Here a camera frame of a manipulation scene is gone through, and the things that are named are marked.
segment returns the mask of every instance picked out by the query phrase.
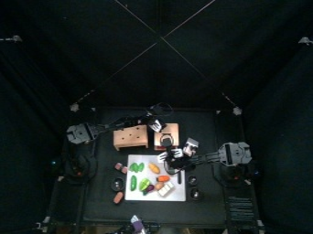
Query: green vegetable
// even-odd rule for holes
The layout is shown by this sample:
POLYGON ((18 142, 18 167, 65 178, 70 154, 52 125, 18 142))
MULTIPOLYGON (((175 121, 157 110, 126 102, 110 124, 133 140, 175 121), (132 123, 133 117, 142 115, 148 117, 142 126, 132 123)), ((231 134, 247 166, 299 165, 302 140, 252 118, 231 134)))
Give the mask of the green vegetable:
POLYGON ((130 166, 129 166, 129 171, 130 172, 137 172, 137 164, 136 163, 132 163, 130 166))
POLYGON ((138 167, 138 166, 137 166, 137 164, 134 163, 134 164, 133 164, 133 167, 132 167, 134 172, 137 172, 137 167, 138 167))
POLYGON ((130 191, 134 191, 136 188, 136 177, 134 175, 132 175, 130 177, 130 191))
POLYGON ((140 163, 140 164, 138 164, 138 166, 137 166, 137 171, 138 171, 138 172, 141 172, 141 171, 142 171, 142 169, 144 169, 144 164, 142 164, 142 163, 140 163))
POLYGON ((142 191, 149 185, 149 181, 147 178, 144 178, 141 181, 140 181, 140 184, 138 184, 138 190, 142 191))

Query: toy vegetable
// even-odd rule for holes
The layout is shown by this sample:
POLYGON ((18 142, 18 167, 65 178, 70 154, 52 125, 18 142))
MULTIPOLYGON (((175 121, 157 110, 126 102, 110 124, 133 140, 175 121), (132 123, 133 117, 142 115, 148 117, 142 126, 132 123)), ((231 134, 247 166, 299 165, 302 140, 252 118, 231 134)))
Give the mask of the toy vegetable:
POLYGON ((130 177, 130 191, 134 191, 136 188, 136 177, 132 175, 130 177))
POLYGON ((159 174, 160 173, 160 168, 156 164, 149 163, 149 170, 152 173, 159 174))
POLYGON ((156 178, 156 181, 157 182, 165 182, 169 180, 169 176, 168 175, 160 175, 157 178, 156 178))

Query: black table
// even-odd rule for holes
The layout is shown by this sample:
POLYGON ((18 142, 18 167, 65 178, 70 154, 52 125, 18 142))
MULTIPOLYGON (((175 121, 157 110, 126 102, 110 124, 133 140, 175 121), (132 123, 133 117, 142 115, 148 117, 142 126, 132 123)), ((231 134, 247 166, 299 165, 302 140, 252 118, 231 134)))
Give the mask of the black table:
MULTIPOLYGON (((96 111, 97 123, 109 123, 121 116, 144 114, 141 110, 102 108, 96 111)), ((183 145, 188 137, 199 142, 196 154, 213 153, 221 144, 244 141, 240 117, 231 112, 203 110, 175 110, 172 115, 163 117, 167 123, 177 123, 179 143, 183 145)), ((58 196, 53 218, 57 222, 78 222, 80 225, 118 225, 129 222, 137 215, 145 222, 156 222, 163 227, 223 229, 225 211, 223 190, 212 175, 212 164, 201 164, 185 171, 197 177, 197 189, 203 193, 200 200, 189 198, 189 186, 185 183, 185 202, 171 201, 129 201, 117 205, 112 199, 116 195, 109 188, 114 177, 124 177, 113 165, 126 165, 128 154, 159 154, 153 151, 153 132, 148 132, 149 147, 126 147, 116 151, 112 133, 102 133, 94 141, 93 156, 97 161, 94 177, 82 186, 69 185, 65 180, 58 184, 58 196)))

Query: toy food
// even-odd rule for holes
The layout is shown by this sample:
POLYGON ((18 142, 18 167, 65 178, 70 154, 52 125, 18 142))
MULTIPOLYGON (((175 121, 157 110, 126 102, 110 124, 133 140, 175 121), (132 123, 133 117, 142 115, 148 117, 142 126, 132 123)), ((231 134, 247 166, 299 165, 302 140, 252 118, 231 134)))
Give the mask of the toy food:
POLYGON ((144 178, 138 183, 138 190, 142 191, 149 185, 149 180, 144 178))
POLYGON ((152 173, 159 174, 160 173, 160 168, 156 164, 149 163, 149 170, 152 173))
POLYGON ((160 175, 157 178, 156 178, 156 181, 157 182, 165 182, 169 180, 169 176, 168 175, 160 175))
POLYGON ((134 175, 132 175, 130 177, 130 191, 134 191, 136 188, 136 177, 134 175))
POLYGON ((140 163, 140 164, 138 164, 138 166, 137 166, 137 172, 141 172, 141 171, 142 171, 142 169, 144 169, 144 164, 142 164, 142 163, 140 163))
POLYGON ((163 188, 163 182, 157 182, 153 186, 156 190, 160 190, 163 188))
POLYGON ((116 196, 113 197, 113 199, 112 199, 112 201, 113 201, 114 204, 118 204, 118 203, 120 203, 121 197, 122 197, 122 193, 118 192, 118 193, 116 194, 116 196))
POLYGON ((142 195, 145 195, 152 190, 153 190, 153 185, 148 185, 147 188, 142 190, 142 195))
POLYGON ((129 171, 130 172, 137 172, 137 164, 136 163, 132 163, 130 166, 129 166, 129 171))

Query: orange carrot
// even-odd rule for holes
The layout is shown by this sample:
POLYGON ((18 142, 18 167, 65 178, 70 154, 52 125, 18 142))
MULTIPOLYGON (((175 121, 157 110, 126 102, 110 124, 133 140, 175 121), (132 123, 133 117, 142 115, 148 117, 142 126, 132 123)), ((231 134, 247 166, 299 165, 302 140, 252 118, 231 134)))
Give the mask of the orange carrot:
POLYGON ((169 176, 168 175, 160 175, 157 178, 156 178, 156 181, 157 182, 165 182, 169 180, 169 176))

